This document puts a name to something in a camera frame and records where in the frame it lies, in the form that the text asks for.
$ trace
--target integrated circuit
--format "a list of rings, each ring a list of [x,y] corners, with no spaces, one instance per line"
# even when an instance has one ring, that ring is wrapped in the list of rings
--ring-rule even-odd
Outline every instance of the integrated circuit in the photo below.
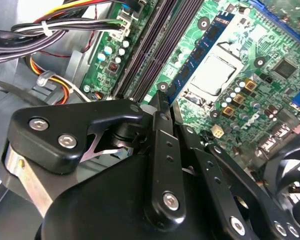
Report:
[[[282,59],[281,62],[279,62],[279,64],[273,69],[273,71],[279,74],[284,79],[288,79],[292,76],[292,74],[294,74],[297,69],[298,68],[288,60]]]

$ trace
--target screw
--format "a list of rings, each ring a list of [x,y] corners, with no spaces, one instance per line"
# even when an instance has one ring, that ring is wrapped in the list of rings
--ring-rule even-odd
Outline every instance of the screw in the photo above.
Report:
[[[297,232],[297,230],[295,229],[295,227],[292,226],[290,223],[287,223],[287,225],[288,225],[289,231],[290,231],[296,238],[298,238],[298,237],[299,237],[299,233]]]
[[[62,147],[67,149],[73,149],[77,145],[77,140],[68,134],[61,135],[58,138],[58,142]]]
[[[89,87],[88,85],[85,85],[85,86],[83,87],[83,91],[84,91],[85,93],[89,93],[89,92],[90,92],[90,87]]]
[[[41,118],[34,118],[30,120],[29,126],[34,130],[44,131],[49,127],[49,124]]]
[[[169,117],[167,115],[165,115],[164,113],[160,113],[160,117],[163,119],[163,120],[169,120]]]
[[[287,236],[287,232],[286,230],[281,226],[280,223],[278,223],[277,221],[274,221],[274,226],[275,226],[275,229],[284,237]]]
[[[25,168],[25,161],[23,159],[19,159],[19,166],[24,169]]]
[[[230,223],[231,223],[231,226],[233,227],[233,229],[239,235],[244,236],[246,234],[245,227],[244,227],[244,225],[242,224],[242,222],[238,218],[236,218],[234,216],[230,217]]]
[[[177,211],[179,208],[179,201],[177,197],[170,192],[163,195],[163,202],[172,211]]]
[[[189,133],[191,133],[191,134],[194,133],[194,130],[193,130],[191,127],[189,127],[189,126],[186,127],[186,130],[187,130]]]
[[[214,148],[214,150],[218,153],[218,154],[220,154],[221,153],[221,150],[220,150],[220,148],[218,148],[217,146],[214,146],[213,147]]]
[[[139,112],[139,108],[138,108],[136,105],[131,104],[131,105],[130,105],[130,108],[131,108],[132,111],[134,111],[134,112],[136,112],[136,113]]]

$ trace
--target mounting hole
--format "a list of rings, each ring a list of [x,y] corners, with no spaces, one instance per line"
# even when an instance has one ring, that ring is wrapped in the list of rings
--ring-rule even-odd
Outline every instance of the mounting hole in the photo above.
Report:
[[[131,104],[131,105],[130,105],[130,108],[131,108],[132,111],[134,111],[134,112],[136,112],[136,113],[139,112],[139,108],[138,108],[136,105]]]
[[[169,117],[167,115],[165,115],[164,113],[160,113],[160,117],[163,119],[163,120],[169,120]]]
[[[168,147],[172,148],[172,143],[171,142],[167,141],[166,144],[167,144]]]
[[[166,156],[166,159],[167,159],[169,162],[173,162],[173,161],[174,161],[174,158],[173,158],[172,156],[169,156],[169,155]]]
[[[208,161],[208,164],[209,164],[209,166],[212,167],[212,168],[215,166],[215,165],[213,164],[212,161]]]
[[[214,180],[215,180],[215,182],[217,183],[217,184],[221,184],[221,180],[220,180],[220,178],[218,178],[218,177],[214,177]]]

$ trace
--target green circuit board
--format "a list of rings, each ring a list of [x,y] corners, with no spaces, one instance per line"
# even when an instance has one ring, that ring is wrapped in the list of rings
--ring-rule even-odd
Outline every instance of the green circuit board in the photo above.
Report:
[[[281,21],[300,34],[300,0],[260,0]]]
[[[202,17],[207,17],[210,22],[219,11],[231,11],[237,15],[239,2],[236,0],[206,0],[197,13],[186,33],[178,43],[173,54],[165,64],[152,88],[145,96],[143,103],[150,101],[157,91],[157,85],[165,82],[168,85],[172,82],[176,74],[185,63],[187,57],[205,32],[200,30],[198,22]],[[240,147],[249,143],[254,148],[260,144],[264,136],[269,136],[271,129],[277,124],[277,118],[269,118],[264,114],[270,105],[278,110],[287,109],[293,115],[298,114],[298,110],[290,106],[292,98],[300,91],[300,44],[289,35],[279,29],[270,20],[264,17],[256,9],[251,8],[248,15],[241,15],[238,28],[228,36],[228,42],[236,46],[239,57],[244,67],[236,76],[235,80],[223,91],[214,104],[195,104],[184,96],[179,97],[182,118],[185,124],[192,126],[197,133],[202,130],[211,131],[217,124],[224,130],[224,135],[218,139],[218,143],[229,153],[232,153],[233,146]],[[262,58],[263,66],[256,66],[256,60]],[[280,69],[287,69],[286,74],[278,74]],[[226,98],[234,89],[239,86],[239,82],[247,79],[256,84],[251,92],[242,91],[238,94],[243,97],[243,102],[237,104],[232,101],[227,104],[233,112],[224,114],[226,108],[222,107]],[[259,109],[252,105],[257,103]],[[219,117],[213,117],[213,111],[218,111]],[[247,120],[241,119],[241,114],[249,117]],[[233,130],[235,123],[240,130]]]
[[[114,8],[111,11],[109,19],[116,19],[118,15],[127,17],[130,21],[130,33],[128,37],[124,38],[129,43],[129,46],[124,46],[123,41],[118,41],[111,37],[111,34],[104,32],[100,37],[97,48],[94,50],[94,56],[90,67],[82,81],[81,90],[85,91],[88,86],[88,97],[94,98],[94,92],[101,93],[108,96],[115,86],[118,78],[125,69],[126,63],[132,57],[134,47],[140,42],[139,37],[148,22],[148,19],[155,8],[157,0],[147,0],[145,7],[138,19],[134,19],[124,12],[121,3],[114,3]],[[111,48],[111,53],[106,51],[106,48]],[[125,51],[124,55],[119,54],[119,49]],[[100,59],[100,55],[105,57],[105,60]],[[116,62],[116,57],[120,58],[120,63]]]

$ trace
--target white wire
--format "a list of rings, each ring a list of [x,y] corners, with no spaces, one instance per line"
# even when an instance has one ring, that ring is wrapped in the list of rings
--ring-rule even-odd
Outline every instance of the white wire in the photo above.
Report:
[[[88,30],[88,31],[98,31],[98,32],[106,32],[106,33],[117,33],[117,32],[120,32],[120,30],[116,30],[116,29],[102,29],[102,30]],[[44,30],[40,30],[40,31],[34,31],[33,33],[34,34],[40,34],[40,33],[44,33],[45,31]]]
[[[44,68],[42,68],[41,66],[39,66],[37,63],[35,63],[39,68],[41,68],[43,71],[46,71]],[[54,76],[58,77],[59,79],[61,79],[62,81],[64,81],[66,84],[68,84],[71,89],[70,90],[73,90],[73,91],[76,91],[84,101],[86,102],[91,102],[91,100],[89,98],[86,97],[86,95],[83,94],[82,91],[80,91],[79,88],[77,88],[76,85],[74,85],[72,82],[68,81],[67,79],[63,78],[62,76],[59,76],[58,74],[55,74]]]
[[[62,21],[62,22],[55,22],[55,23],[47,23],[46,26],[48,28],[51,27],[58,27],[58,26],[64,26],[64,25],[71,25],[71,24],[95,24],[95,23],[101,23],[101,22],[106,22],[106,23],[111,23],[111,22],[117,22],[117,19],[98,19],[98,20],[77,20],[77,21]],[[39,28],[44,28],[42,25],[39,26],[26,26],[22,28],[16,29],[14,32],[15,33],[20,33],[24,31],[29,31],[33,29],[39,29]]]

